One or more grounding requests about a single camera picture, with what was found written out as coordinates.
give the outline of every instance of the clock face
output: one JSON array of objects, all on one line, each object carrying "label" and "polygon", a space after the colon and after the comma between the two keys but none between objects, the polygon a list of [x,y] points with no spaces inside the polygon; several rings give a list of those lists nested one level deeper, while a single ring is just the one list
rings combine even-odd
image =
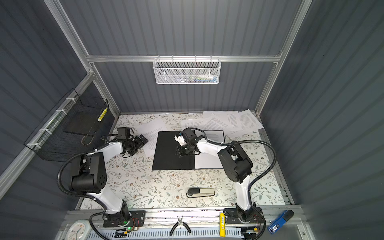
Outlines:
[{"label": "clock face", "polygon": [[76,222],[69,229],[66,240],[84,239],[85,237],[82,238],[82,236],[84,235],[84,232],[86,231],[85,228],[86,228],[86,225],[84,223]]}]

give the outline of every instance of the white mesh basket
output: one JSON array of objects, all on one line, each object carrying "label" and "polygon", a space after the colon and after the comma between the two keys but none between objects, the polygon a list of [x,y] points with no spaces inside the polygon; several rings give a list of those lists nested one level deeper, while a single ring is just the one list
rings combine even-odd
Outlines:
[{"label": "white mesh basket", "polygon": [[220,59],[205,62],[153,61],[158,84],[217,84],[220,68]]}]

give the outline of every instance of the pliers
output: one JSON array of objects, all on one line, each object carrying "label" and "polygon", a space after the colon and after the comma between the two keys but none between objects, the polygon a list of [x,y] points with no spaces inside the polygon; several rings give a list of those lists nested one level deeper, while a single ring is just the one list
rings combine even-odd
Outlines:
[{"label": "pliers", "polygon": [[191,229],[189,228],[189,226],[185,222],[183,222],[183,217],[180,217],[180,218],[177,217],[177,223],[175,223],[175,225],[173,225],[173,227],[172,227],[172,229],[171,229],[171,231],[169,233],[169,236],[172,236],[172,234],[175,231],[176,227],[177,226],[181,227],[181,225],[183,225],[187,229],[187,231],[189,233],[192,232]]}]

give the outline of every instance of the floral pattern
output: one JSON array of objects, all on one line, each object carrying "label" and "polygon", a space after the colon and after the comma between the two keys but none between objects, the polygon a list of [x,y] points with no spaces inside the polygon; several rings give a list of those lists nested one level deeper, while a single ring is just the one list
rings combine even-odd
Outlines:
[{"label": "floral pattern", "polygon": [[[154,118],[161,118],[168,130],[176,131],[181,130],[182,120],[201,117],[202,114],[120,115],[114,133],[118,127],[131,127],[137,134],[136,128],[139,125]],[[234,139],[225,136],[226,142],[244,139],[260,139],[260,135],[258,132],[252,132]],[[251,176],[253,179],[269,167],[268,156],[263,145],[243,144],[242,147],[253,162]],[[106,162],[107,184],[131,209],[226,207],[234,206],[236,202],[234,183],[222,169],[152,171],[152,163],[153,156],[147,157],[143,149],[132,157],[123,158],[122,155],[117,155]],[[187,198],[186,192],[191,187],[212,187],[216,194],[213,197],[190,199]],[[252,186],[251,196],[257,205],[285,204],[273,171]],[[100,208],[90,199],[85,199],[80,207],[80,209]]]}]

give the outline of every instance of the yellow box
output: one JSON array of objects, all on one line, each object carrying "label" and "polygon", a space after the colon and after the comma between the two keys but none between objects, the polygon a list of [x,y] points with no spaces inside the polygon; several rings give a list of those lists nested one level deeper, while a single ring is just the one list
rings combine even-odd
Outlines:
[{"label": "yellow box", "polygon": [[220,237],[225,237],[225,215],[220,213]]}]

